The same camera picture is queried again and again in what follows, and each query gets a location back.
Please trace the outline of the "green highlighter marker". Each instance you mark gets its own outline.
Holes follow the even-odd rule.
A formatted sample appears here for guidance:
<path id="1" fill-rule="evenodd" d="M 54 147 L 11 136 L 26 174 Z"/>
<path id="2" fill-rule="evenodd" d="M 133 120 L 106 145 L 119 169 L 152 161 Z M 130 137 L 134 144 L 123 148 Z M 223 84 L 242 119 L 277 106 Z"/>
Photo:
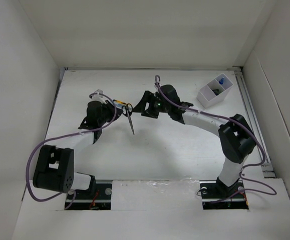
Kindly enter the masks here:
<path id="1" fill-rule="evenodd" d="M 222 93 L 222 90 L 221 89 L 213 89 L 212 90 L 213 91 L 213 93 L 216 95 L 216 96 L 218 96 L 219 94 L 221 94 Z"/>

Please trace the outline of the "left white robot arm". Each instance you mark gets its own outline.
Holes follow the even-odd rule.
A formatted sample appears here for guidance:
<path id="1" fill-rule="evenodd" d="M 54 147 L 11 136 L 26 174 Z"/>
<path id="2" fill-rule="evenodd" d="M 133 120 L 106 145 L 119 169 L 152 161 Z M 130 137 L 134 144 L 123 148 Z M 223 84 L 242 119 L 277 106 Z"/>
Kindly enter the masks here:
<path id="1" fill-rule="evenodd" d="M 125 110 L 110 100 L 92 100 L 87 105 L 86 116 L 78 127 L 80 133 L 68 134 L 74 140 L 74 148 L 61 148 L 55 145 L 42 144 L 32 183 L 39 189 L 59 193 L 79 190 L 85 198 L 91 198 L 96 193 L 95 177 L 78 173 L 74 170 L 75 154 L 86 146 L 96 143 L 105 125 L 117 120 Z"/>

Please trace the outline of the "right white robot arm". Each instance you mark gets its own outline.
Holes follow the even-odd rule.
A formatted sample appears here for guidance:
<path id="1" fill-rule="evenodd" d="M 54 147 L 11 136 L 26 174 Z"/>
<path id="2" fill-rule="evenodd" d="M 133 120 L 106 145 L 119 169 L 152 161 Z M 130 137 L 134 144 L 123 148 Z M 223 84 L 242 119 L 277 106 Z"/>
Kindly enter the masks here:
<path id="1" fill-rule="evenodd" d="M 193 104 L 181 101 L 172 85 L 163 85 L 161 90 L 162 93 L 145 91 L 139 103 L 133 107 L 133 112 L 154 119 L 158 118 L 159 113 L 167 113 L 176 122 L 198 127 L 219 137 L 225 161 L 216 179 L 216 191 L 222 197 L 229 196 L 234 192 L 245 159 L 256 145 L 247 133 L 251 129 L 245 118 L 240 114 L 227 121 L 210 118 L 190 111 L 188 108 Z"/>

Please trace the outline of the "black handled scissors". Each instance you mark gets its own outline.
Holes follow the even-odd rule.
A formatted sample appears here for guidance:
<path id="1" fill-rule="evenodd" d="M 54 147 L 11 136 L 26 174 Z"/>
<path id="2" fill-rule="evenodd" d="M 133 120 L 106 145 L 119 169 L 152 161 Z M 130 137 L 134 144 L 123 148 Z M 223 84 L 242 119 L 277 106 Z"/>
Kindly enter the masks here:
<path id="1" fill-rule="evenodd" d="M 123 115 L 128 119 L 132 134 L 134 135 L 134 127 L 133 127 L 133 123 L 132 123 L 132 119 L 131 119 L 131 115 L 132 115 L 132 111 L 133 111 L 133 107 L 130 103 L 126 103 L 122 105 L 122 112 Z"/>

